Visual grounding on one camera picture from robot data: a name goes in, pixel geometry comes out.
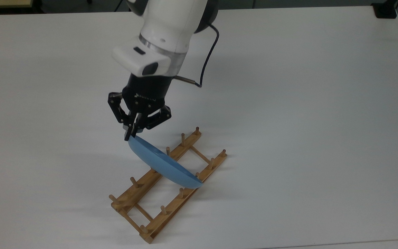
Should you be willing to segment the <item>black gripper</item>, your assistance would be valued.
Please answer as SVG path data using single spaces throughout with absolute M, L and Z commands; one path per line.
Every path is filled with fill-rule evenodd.
M 121 123 L 126 132 L 124 140 L 144 129 L 153 129 L 172 117 L 169 106 L 165 106 L 165 96 L 173 77 L 152 76 L 137 77 L 131 75 L 122 92 L 110 92 L 108 104 L 118 123 Z M 121 107 L 124 101 L 129 112 L 126 114 Z

